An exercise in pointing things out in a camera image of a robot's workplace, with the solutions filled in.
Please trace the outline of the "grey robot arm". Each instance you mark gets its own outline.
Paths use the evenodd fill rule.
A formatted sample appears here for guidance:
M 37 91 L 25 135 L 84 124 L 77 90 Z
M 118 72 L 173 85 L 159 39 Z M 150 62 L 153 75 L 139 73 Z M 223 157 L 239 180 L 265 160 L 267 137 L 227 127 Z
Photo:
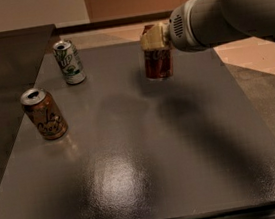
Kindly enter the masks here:
M 248 37 L 275 42 L 275 0 L 189 0 L 140 40 L 145 51 L 195 52 Z

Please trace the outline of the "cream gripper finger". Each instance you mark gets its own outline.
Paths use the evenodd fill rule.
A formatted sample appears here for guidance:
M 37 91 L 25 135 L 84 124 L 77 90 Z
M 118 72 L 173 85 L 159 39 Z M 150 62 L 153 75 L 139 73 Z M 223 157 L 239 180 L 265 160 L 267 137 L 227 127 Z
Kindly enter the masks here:
M 167 23 L 147 25 L 140 36 L 141 48 L 144 51 L 157 51 L 170 48 L 170 31 Z

